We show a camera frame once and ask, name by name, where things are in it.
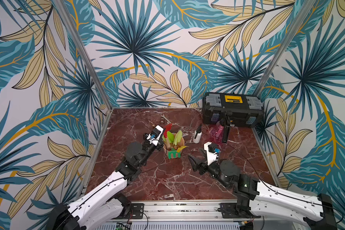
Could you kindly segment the white spray bottle black nozzle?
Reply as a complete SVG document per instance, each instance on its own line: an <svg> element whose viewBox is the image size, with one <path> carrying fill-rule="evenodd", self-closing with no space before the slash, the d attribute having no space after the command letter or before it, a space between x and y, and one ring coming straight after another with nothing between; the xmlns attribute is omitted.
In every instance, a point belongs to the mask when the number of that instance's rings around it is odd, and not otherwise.
<svg viewBox="0 0 345 230"><path fill-rule="evenodd" d="M198 144L200 142L201 136L202 136L202 125L200 124L195 131L193 142L195 144Z"/></svg>

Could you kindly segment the bright green toy trowel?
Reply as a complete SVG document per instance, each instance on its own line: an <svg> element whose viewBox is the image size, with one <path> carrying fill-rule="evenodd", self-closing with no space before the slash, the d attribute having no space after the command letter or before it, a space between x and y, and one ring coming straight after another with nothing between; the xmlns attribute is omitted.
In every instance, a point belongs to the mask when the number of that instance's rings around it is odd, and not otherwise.
<svg viewBox="0 0 345 230"><path fill-rule="evenodd" d="M170 144L173 144L174 138L175 138L174 134L172 134L170 131L165 131L163 133L163 141L165 143L169 142Z"/></svg>

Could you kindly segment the green toy rake wooden handle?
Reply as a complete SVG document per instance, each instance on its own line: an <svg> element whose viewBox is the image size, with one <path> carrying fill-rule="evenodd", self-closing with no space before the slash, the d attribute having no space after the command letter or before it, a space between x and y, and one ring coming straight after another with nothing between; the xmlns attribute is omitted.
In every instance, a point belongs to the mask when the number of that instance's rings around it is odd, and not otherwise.
<svg viewBox="0 0 345 230"><path fill-rule="evenodd" d="M170 150L167 151L167 156L169 159L181 158L181 152L178 152L177 150Z"/></svg>

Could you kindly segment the red toy shovel wooden handle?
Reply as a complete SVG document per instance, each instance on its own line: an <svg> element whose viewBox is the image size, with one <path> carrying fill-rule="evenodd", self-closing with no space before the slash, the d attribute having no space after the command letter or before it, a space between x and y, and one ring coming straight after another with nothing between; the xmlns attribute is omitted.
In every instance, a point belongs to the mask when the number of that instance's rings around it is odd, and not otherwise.
<svg viewBox="0 0 345 230"><path fill-rule="evenodd" d="M165 127L164 127L164 132L165 131L170 131L172 128L172 124L167 124ZM166 146L166 149L167 150L170 150L171 149L171 144L168 142L168 143L165 143L165 146Z"/></svg>

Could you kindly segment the pink spray bottle black nozzle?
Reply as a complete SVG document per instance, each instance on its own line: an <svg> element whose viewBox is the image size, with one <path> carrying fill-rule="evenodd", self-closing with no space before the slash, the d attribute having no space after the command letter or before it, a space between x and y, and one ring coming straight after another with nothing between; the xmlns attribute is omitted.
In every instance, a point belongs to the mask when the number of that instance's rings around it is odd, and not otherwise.
<svg viewBox="0 0 345 230"><path fill-rule="evenodd" d="M216 122L215 127L211 129L209 136L210 141L216 144L227 143L231 128L231 115L232 111L223 113L213 113L211 122Z"/></svg>

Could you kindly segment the terracotta plastic flower pot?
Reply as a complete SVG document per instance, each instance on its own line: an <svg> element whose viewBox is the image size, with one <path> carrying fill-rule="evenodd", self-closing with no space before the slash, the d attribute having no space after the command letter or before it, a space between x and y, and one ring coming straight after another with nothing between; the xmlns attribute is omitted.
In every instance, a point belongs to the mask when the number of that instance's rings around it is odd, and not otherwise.
<svg viewBox="0 0 345 230"><path fill-rule="evenodd" d="M171 144L170 150L177 150L181 146L185 146L185 140L183 137L181 138L181 141L179 142L179 144L177 146L175 146L174 144ZM166 149L165 143L164 143L163 150L164 150L165 154L167 155L167 151L169 151L169 150Z"/></svg>

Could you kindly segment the light green toy spade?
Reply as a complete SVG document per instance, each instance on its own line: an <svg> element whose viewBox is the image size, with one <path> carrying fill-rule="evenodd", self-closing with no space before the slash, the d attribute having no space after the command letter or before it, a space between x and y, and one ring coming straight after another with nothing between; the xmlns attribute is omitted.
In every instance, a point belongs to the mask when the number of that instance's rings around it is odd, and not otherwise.
<svg viewBox="0 0 345 230"><path fill-rule="evenodd" d="M176 135L175 135L175 137L174 137L174 141L173 141L173 144L174 144L175 146L177 146L177 145L179 144L179 142L181 141L182 135L183 135L183 132L182 132L181 130L179 130L179 131L176 133Z"/></svg>

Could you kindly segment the yellow toy shovel wooden handle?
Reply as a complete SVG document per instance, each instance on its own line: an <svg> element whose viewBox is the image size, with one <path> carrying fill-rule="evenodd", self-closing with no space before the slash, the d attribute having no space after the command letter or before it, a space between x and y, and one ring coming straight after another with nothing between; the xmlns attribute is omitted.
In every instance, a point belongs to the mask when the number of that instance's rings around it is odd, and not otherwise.
<svg viewBox="0 0 345 230"><path fill-rule="evenodd" d="M181 152L183 149L185 149L187 146L181 146L177 149L177 152Z"/></svg>

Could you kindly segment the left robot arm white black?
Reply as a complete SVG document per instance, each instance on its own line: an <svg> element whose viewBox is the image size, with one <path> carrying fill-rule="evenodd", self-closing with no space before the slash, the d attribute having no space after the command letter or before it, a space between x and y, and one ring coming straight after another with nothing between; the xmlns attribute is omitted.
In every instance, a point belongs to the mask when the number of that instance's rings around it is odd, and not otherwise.
<svg viewBox="0 0 345 230"><path fill-rule="evenodd" d="M101 184L70 204L56 205L46 230L94 230L110 219L128 213L129 201L120 193L141 174L141 168L163 140L130 143L121 163Z"/></svg>

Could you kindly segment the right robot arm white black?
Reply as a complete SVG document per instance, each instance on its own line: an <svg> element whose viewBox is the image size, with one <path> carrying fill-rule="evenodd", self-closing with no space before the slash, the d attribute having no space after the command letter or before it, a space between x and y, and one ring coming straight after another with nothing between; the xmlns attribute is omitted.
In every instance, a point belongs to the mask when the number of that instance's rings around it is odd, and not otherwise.
<svg viewBox="0 0 345 230"><path fill-rule="evenodd" d="M218 160L218 150L205 150L206 158L189 155L192 169L208 173L237 200L221 203L219 212L226 219L256 219L273 216L309 226L312 230L336 230L337 220L331 198L326 194L303 195L272 186L256 177L241 173L229 160Z"/></svg>

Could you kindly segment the black yellow plastic toolbox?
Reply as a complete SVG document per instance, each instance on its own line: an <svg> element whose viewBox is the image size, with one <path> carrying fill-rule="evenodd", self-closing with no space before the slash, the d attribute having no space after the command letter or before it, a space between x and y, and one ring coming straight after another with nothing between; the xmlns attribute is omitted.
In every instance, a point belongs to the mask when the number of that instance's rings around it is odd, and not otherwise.
<svg viewBox="0 0 345 230"><path fill-rule="evenodd" d="M260 99L244 94L205 93L202 99L203 123L216 124L228 117L236 127L254 127L264 117Z"/></svg>

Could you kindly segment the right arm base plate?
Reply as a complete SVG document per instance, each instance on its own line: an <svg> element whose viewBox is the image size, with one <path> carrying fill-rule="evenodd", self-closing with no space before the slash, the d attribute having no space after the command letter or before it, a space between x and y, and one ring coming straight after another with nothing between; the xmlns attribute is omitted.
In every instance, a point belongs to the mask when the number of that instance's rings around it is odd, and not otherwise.
<svg viewBox="0 0 345 230"><path fill-rule="evenodd" d="M220 203L217 211L221 213L224 219L257 219L261 217L253 214L249 206L237 203Z"/></svg>

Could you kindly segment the aluminium front rail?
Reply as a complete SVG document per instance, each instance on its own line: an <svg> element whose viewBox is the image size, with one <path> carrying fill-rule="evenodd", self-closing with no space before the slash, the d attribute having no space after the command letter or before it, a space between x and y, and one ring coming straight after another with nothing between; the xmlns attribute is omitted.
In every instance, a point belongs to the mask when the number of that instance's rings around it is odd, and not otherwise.
<svg viewBox="0 0 345 230"><path fill-rule="evenodd" d="M222 218L220 203L230 200L145 201L143 219L110 219L95 230L304 230L273 216L256 219Z"/></svg>

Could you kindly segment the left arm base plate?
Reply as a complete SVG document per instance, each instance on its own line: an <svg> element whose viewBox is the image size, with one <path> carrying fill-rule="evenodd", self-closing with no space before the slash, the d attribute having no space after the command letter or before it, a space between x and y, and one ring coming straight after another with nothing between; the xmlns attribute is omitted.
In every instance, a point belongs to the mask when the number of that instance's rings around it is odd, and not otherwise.
<svg viewBox="0 0 345 230"><path fill-rule="evenodd" d="M115 219L143 219L144 203L131 203Z"/></svg>

